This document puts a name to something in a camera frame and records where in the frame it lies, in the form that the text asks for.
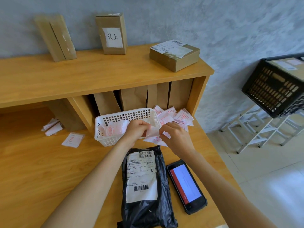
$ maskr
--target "forearm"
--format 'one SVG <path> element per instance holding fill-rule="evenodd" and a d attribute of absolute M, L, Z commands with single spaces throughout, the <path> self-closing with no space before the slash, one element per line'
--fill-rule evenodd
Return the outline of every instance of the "forearm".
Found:
<path fill-rule="evenodd" d="M 234 227 L 276 227 L 245 196 L 229 184 L 198 152 L 184 161 L 206 187 L 227 225 Z"/>
<path fill-rule="evenodd" d="M 104 159 L 60 203 L 43 228 L 93 227 L 120 165 L 131 148 L 120 139 Z"/>

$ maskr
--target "gray concrete wall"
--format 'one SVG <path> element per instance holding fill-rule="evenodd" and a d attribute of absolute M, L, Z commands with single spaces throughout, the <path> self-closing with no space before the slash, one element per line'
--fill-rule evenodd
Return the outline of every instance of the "gray concrete wall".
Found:
<path fill-rule="evenodd" d="M 304 52 L 304 0 L 1 0 L 0 57 L 47 53 L 34 22 L 64 16 L 76 50 L 101 47 L 94 16 L 124 12 L 129 45 L 178 39 L 215 69 L 196 118 L 218 129 L 250 104 L 241 87 L 263 57 Z"/>

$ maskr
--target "person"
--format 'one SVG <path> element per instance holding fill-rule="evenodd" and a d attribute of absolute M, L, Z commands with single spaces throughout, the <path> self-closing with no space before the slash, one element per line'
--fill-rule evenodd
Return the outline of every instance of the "person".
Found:
<path fill-rule="evenodd" d="M 145 136 L 149 128 L 150 124 L 142 120 L 131 121 L 122 138 L 66 196 L 41 227 L 93 227 L 126 153 L 140 137 Z M 163 135 L 164 131 L 170 134 L 170 139 Z M 159 134 L 173 153 L 195 172 L 230 228 L 276 227 L 195 150 L 188 132 L 169 122 L 161 127 Z"/>

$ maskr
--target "hand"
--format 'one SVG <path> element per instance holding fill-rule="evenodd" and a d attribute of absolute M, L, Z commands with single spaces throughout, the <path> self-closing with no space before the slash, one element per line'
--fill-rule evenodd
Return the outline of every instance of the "hand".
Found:
<path fill-rule="evenodd" d="M 143 120 L 132 120 L 130 121 L 122 139 L 131 142 L 132 146 L 134 146 L 135 142 L 139 138 L 146 136 L 146 130 L 150 127 L 151 125 Z"/>
<path fill-rule="evenodd" d="M 167 138 L 163 132 L 170 134 L 171 138 Z M 159 137 L 167 144 L 167 146 L 179 158 L 185 159 L 189 154 L 196 152 L 190 135 L 187 131 L 181 128 L 177 123 L 168 122 L 159 130 Z"/>

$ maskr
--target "person's left hand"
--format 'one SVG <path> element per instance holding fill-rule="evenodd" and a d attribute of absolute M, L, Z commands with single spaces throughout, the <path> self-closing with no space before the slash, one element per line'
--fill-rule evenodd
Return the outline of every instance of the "person's left hand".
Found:
<path fill-rule="evenodd" d="M 148 130 L 150 127 L 151 124 L 143 120 L 132 120 L 130 121 L 122 139 L 130 141 L 132 145 L 134 145 L 136 140 L 146 136 L 146 130 Z"/>

